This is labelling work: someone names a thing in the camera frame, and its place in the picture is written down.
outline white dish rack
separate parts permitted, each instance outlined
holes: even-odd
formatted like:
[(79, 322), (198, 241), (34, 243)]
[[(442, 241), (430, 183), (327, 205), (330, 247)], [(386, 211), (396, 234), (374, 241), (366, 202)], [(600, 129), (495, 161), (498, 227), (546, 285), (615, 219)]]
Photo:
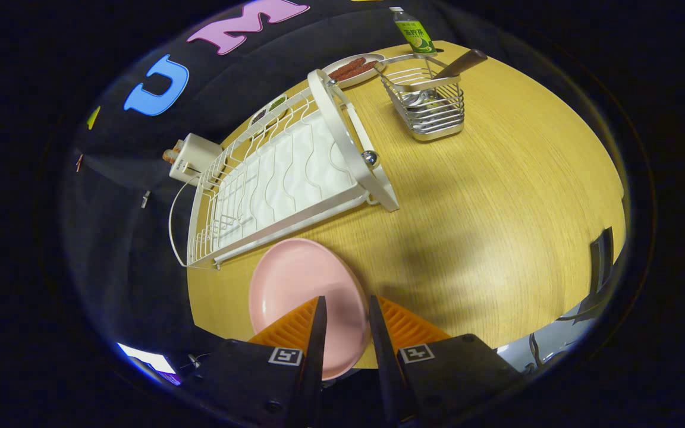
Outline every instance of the white dish rack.
[(374, 150), (350, 99), (321, 70), (307, 80), (307, 89), (250, 125), (196, 177), (186, 262), (169, 217), (182, 266), (220, 268), (230, 257), (364, 202), (399, 208), (383, 167), (370, 170), (351, 135), (364, 151)]

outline wooden handle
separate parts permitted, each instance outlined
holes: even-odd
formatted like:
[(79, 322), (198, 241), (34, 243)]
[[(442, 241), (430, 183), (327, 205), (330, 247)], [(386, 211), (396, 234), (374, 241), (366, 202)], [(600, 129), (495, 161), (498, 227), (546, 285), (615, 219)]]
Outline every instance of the wooden handle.
[(458, 76), (462, 71), (483, 62), (487, 58), (488, 56), (483, 52), (472, 49), (472, 51), (468, 51), (455, 59), (451, 64), (448, 64), (448, 67), (443, 68), (443, 71), (435, 75), (433, 79)]

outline metal utensil holder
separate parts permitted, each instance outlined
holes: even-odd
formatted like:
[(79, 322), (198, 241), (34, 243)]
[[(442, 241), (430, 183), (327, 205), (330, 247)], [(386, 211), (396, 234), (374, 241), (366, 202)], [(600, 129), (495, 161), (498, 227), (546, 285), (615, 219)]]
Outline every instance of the metal utensil holder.
[[(423, 59), (424, 66), (382, 73), (388, 64), (414, 59)], [(392, 104), (407, 124), (411, 136), (418, 141), (430, 141), (464, 129), (464, 92), (459, 87), (460, 77), (432, 80), (445, 67), (446, 64), (432, 56), (418, 53), (395, 56), (375, 64)]]

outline pink plate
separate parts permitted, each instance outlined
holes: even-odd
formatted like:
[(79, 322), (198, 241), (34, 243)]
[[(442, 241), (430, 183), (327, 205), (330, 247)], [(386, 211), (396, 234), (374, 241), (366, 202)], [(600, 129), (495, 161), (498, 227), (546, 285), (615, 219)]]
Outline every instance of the pink plate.
[(271, 247), (250, 281), (250, 321), (258, 333), (316, 296), (326, 297), (321, 379), (334, 379), (358, 362), (370, 332), (364, 293), (356, 277), (326, 247), (301, 238)]

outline wooden table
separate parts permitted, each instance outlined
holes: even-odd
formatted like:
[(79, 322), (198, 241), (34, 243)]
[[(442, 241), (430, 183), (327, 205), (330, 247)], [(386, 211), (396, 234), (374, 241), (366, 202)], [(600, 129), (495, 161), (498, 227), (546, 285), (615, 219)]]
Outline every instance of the wooden table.
[[(445, 49), (437, 56), (445, 63), (468, 51), (435, 46)], [(376, 52), (389, 58), (410, 47)], [(391, 64), (386, 73), (408, 67)], [(623, 187), (592, 130), (538, 82), (491, 58), (462, 73), (460, 84), (464, 130), (431, 143), (410, 137), (378, 78), (345, 89), (400, 209), (365, 204), (288, 238), (339, 254), (367, 295), (402, 304), (452, 336), (475, 333), (498, 347), (585, 298), (589, 244), (606, 227), (617, 258), (626, 230)], [(247, 121), (224, 145), (246, 128)], [(270, 247), (227, 260), (220, 271), (188, 269), (196, 325), (223, 338), (252, 338), (250, 277)], [(377, 367), (372, 344), (356, 367)]]

